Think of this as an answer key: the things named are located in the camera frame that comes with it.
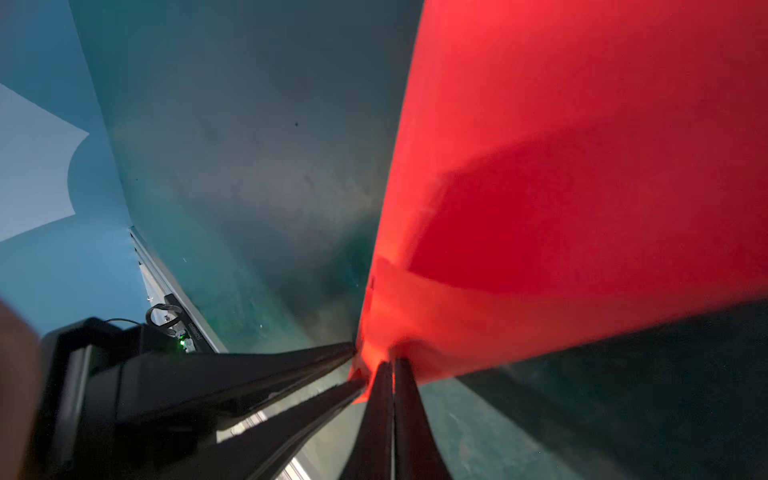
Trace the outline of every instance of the light blue surface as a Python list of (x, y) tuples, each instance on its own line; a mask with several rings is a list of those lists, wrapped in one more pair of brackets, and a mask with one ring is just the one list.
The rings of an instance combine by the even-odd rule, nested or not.
[(141, 319), (131, 219), (66, 0), (3, 1), (0, 84), (89, 133), (69, 168), (75, 215), (0, 242), (0, 296), (40, 334), (88, 316)]

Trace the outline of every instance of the red cloth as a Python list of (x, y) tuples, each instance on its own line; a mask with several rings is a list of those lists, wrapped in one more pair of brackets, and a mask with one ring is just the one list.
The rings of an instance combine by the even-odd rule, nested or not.
[(427, 0), (366, 303), (419, 381), (768, 293), (768, 2)]

